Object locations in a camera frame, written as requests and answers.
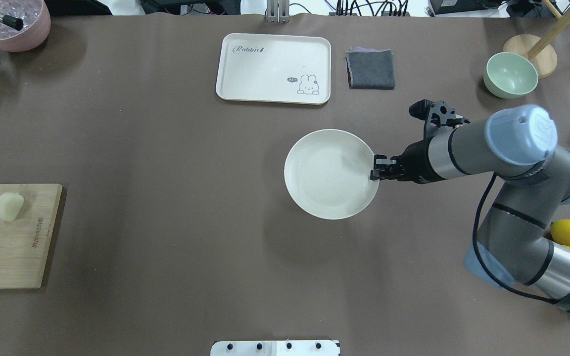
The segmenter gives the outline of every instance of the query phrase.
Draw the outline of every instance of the tabletop surface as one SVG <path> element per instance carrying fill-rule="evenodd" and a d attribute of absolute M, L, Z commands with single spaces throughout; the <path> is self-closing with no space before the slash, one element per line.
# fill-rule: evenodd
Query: tabletop surface
<path fill-rule="evenodd" d="M 497 99 L 482 85 L 508 38 L 553 23 L 52 19 L 41 47 L 0 52 L 0 183 L 65 190 L 44 286 L 0 290 L 0 355 L 205 356 L 217 340 L 287 338 L 340 340 L 344 356 L 570 355 L 570 315 L 462 266 L 489 173 L 384 181 L 339 221 L 303 212 L 283 178 L 289 149 L 318 129 L 400 154 L 421 139 L 408 115 L 420 99 L 470 120 L 540 104 L 570 149 L 570 28 L 552 43 L 556 72 L 531 94 Z M 220 99 L 232 32 L 326 38 L 329 101 Z M 349 89 L 344 53 L 356 45 L 393 50 L 395 90 Z M 570 205 L 554 219 L 570 219 Z"/>

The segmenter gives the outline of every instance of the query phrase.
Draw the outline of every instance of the pink bowl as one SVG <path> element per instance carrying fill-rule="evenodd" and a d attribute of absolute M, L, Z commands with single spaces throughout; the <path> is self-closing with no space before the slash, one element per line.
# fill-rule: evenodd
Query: pink bowl
<path fill-rule="evenodd" d="M 23 52 L 43 43 L 48 37 L 51 26 L 51 19 L 47 9 L 45 1 L 42 1 L 41 11 L 39 11 L 36 21 L 13 34 L 13 36 L 0 39 L 0 49 L 8 52 Z"/>

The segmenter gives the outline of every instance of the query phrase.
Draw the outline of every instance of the rectangular white tray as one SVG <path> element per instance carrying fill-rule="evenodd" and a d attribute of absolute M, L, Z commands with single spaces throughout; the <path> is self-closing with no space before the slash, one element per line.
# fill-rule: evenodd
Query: rectangular white tray
<path fill-rule="evenodd" d="M 324 38 L 229 34 L 217 95 L 225 100 L 323 104 L 331 94 L 331 45 Z"/>

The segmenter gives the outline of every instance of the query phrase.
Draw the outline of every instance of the black handle tip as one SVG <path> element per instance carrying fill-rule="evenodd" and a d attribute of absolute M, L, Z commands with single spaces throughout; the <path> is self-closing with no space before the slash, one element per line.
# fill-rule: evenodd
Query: black handle tip
<path fill-rule="evenodd" d="M 4 23 L 4 25 L 12 27 L 17 31 L 23 29 L 23 20 L 20 18 L 8 16 L 7 14 L 5 14 L 2 22 Z"/>

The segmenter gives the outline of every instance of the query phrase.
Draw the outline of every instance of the robotic arm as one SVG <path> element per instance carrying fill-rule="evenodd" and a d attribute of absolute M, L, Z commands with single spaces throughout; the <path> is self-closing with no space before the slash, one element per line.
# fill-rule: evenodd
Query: robotic arm
<path fill-rule="evenodd" d="M 424 139 L 399 156 L 375 155 L 371 180 L 426 184 L 495 172 L 505 184 L 476 235 L 484 264 L 570 311 L 570 250 L 542 237 L 558 205 L 570 203 L 570 151 L 557 145 L 547 111 L 527 104 L 472 125 L 444 101 L 421 100 L 409 113 L 425 121 Z M 483 267 L 466 266 L 489 280 Z"/>

